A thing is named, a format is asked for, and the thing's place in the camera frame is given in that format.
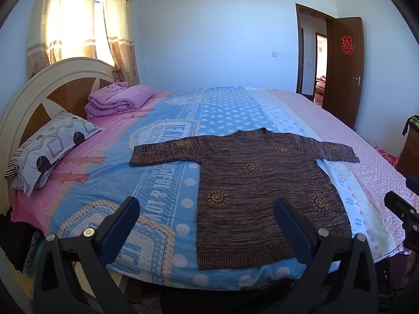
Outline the brown knitted sweater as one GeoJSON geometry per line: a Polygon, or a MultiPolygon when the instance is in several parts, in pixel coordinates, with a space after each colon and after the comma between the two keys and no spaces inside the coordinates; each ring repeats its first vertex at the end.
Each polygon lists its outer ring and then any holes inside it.
{"type": "Polygon", "coordinates": [[[344,205],[319,160],[356,163],[358,157],[347,145],[259,128],[138,145],[130,165],[197,163],[197,265],[248,269],[293,256],[273,215],[277,199],[316,228],[351,236],[344,205]]]}

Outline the dark clothes pile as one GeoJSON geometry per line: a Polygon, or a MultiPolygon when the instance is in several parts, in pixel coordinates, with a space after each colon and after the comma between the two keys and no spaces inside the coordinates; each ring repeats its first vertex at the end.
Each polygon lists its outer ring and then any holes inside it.
{"type": "Polygon", "coordinates": [[[12,212],[9,208],[6,215],[1,214],[1,249],[17,271],[31,278],[45,235],[30,223],[12,221],[12,212]]]}

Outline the wooden bedside cabinet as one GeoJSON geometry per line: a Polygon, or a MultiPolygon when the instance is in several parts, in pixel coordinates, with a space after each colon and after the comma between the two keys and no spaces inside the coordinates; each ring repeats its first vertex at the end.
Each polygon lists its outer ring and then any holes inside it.
{"type": "Polygon", "coordinates": [[[419,174],[418,115],[408,118],[402,135],[406,135],[407,138],[398,159],[396,170],[406,178],[414,177],[417,179],[419,174]]]}

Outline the blue pink patterned bedsheet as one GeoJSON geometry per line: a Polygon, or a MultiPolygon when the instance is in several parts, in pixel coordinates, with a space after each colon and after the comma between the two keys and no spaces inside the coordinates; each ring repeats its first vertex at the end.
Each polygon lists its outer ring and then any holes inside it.
{"type": "Polygon", "coordinates": [[[384,205],[394,191],[412,206],[418,196],[361,136],[305,97],[243,87],[158,92],[131,114],[97,118],[100,132],[71,151],[42,189],[16,195],[12,218],[63,237],[96,227],[127,196],[139,200],[139,224],[112,269],[131,278],[177,288],[240,290],[297,279],[295,259],[253,269],[201,271],[195,250],[200,168],[192,162],[130,167],[136,145],[193,135],[228,135],[265,128],[354,149],[357,164],[321,161],[337,188],[354,233],[368,239],[375,260],[402,248],[401,221],[384,205]]]}

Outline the patterned white grey pillow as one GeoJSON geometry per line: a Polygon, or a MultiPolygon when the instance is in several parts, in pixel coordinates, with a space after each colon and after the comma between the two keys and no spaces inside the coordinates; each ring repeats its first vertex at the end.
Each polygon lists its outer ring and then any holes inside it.
{"type": "Polygon", "coordinates": [[[65,155],[101,130],[80,116],[61,111],[16,150],[4,178],[11,179],[12,189],[29,196],[45,186],[65,155]]]}

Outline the brown wooden door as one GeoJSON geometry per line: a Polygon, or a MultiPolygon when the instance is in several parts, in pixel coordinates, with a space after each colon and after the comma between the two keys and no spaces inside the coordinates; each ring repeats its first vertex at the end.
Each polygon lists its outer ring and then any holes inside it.
{"type": "Polygon", "coordinates": [[[334,19],[331,31],[332,36],[328,41],[327,78],[322,108],[354,129],[363,87],[363,22],[360,17],[334,19]],[[352,55],[344,55],[341,51],[343,36],[351,36],[353,39],[356,50],[352,55]],[[361,76],[360,87],[352,79],[352,77],[359,76],[361,76]]]}

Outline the folded pink quilt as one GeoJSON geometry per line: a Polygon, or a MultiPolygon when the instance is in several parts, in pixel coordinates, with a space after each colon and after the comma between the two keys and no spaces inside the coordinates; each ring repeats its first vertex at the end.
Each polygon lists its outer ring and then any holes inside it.
{"type": "Polygon", "coordinates": [[[154,89],[145,85],[129,87],[128,82],[115,82],[91,93],[87,98],[85,112],[92,119],[135,111],[154,94],[154,89]]]}

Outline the cream wooden headboard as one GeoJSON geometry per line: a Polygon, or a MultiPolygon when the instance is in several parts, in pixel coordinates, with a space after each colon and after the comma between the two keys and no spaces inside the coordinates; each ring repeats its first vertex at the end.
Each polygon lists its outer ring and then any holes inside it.
{"type": "Polygon", "coordinates": [[[16,198],[4,174],[14,152],[62,110],[86,118],[92,93],[116,81],[114,67],[93,58],[70,58],[32,77],[11,101],[1,120],[1,212],[16,198]]]}

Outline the red paper door decoration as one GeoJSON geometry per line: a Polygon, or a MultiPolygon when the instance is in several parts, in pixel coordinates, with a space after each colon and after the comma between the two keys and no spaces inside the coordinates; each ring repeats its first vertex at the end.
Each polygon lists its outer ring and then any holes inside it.
{"type": "Polygon", "coordinates": [[[344,55],[352,55],[356,50],[356,46],[353,44],[351,36],[343,36],[341,38],[341,51],[344,55]]]}

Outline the orange patterned curtain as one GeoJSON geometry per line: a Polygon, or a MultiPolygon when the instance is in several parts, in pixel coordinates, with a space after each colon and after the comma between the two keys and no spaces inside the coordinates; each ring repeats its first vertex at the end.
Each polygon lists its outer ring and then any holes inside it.
{"type": "Polygon", "coordinates": [[[104,26],[117,80],[140,82],[131,28],[132,0],[35,0],[28,29],[29,78],[70,58],[97,58],[95,19],[104,26]]]}

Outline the brown door frame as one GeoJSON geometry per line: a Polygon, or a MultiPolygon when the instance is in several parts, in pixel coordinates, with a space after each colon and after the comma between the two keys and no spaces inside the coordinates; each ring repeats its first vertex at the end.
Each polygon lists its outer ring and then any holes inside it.
{"type": "Polygon", "coordinates": [[[312,7],[295,4],[297,18],[297,86],[296,93],[322,106],[327,78],[328,41],[332,36],[334,16],[312,7]]]}

